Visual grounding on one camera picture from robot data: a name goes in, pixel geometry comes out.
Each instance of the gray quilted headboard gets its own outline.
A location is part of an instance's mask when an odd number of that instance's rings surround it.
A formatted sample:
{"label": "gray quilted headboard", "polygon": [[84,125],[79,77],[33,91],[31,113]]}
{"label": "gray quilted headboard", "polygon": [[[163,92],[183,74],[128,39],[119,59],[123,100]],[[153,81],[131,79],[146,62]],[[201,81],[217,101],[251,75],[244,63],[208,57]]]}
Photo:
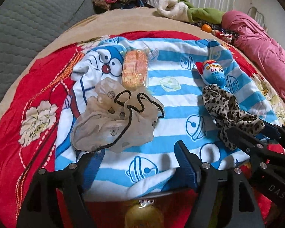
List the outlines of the gray quilted headboard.
{"label": "gray quilted headboard", "polygon": [[5,0],[0,7],[0,102],[42,49],[93,14],[91,0]]}

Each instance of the orange snack package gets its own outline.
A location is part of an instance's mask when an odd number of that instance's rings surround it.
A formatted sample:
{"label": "orange snack package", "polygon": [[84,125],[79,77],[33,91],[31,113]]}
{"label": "orange snack package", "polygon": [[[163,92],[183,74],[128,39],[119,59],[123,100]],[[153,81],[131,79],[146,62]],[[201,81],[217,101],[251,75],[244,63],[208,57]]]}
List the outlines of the orange snack package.
{"label": "orange snack package", "polygon": [[148,56],[145,50],[131,50],[125,55],[122,67],[122,85],[135,91],[146,87],[148,80]]}

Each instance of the orange fruit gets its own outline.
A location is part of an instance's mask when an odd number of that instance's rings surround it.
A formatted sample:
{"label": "orange fruit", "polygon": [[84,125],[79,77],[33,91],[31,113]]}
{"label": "orange fruit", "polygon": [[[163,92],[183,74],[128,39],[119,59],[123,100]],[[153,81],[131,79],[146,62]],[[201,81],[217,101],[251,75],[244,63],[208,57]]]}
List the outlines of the orange fruit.
{"label": "orange fruit", "polygon": [[211,33],[212,32],[212,28],[211,26],[207,25],[207,24],[204,24],[201,29],[205,32],[208,32],[208,33]]}

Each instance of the doraemon blanket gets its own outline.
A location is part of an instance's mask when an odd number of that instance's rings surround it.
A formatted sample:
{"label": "doraemon blanket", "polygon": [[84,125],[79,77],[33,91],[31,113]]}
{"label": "doraemon blanket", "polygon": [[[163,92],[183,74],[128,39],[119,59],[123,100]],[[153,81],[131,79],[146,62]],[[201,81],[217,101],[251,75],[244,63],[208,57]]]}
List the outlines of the doraemon blanket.
{"label": "doraemon blanket", "polygon": [[262,107],[267,122],[278,124],[277,117],[254,82],[240,69],[226,50],[213,39],[106,39],[90,50],[76,64],[71,78],[76,81],[61,112],[55,169],[77,162],[83,152],[70,143],[72,126],[86,108],[87,99],[96,95],[95,85],[109,77],[121,81],[123,54],[129,49],[151,49],[149,54],[149,90],[165,109],[154,130],[154,140],[117,154],[98,152],[84,172],[87,201],[119,201],[162,192],[185,185],[178,174],[174,143],[182,140],[190,152],[215,168],[235,167],[248,160],[240,151],[229,151],[218,138],[218,129],[202,101],[205,86],[195,62],[217,61],[226,75],[225,90],[233,93],[241,109],[250,113]]}

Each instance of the leopard print fabric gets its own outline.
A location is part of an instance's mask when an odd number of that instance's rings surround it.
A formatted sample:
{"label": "leopard print fabric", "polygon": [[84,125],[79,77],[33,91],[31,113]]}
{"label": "leopard print fabric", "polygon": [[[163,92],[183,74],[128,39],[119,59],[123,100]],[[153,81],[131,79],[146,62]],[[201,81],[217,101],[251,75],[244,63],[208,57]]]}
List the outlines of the leopard print fabric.
{"label": "leopard print fabric", "polygon": [[226,130],[228,128],[236,126],[246,133],[256,136],[265,127],[257,115],[240,110],[234,95],[215,84],[204,87],[202,97],[207,111],[215,119],[216,126],[220,129],[219,138],[230,150],[237,147],[227,138]]}

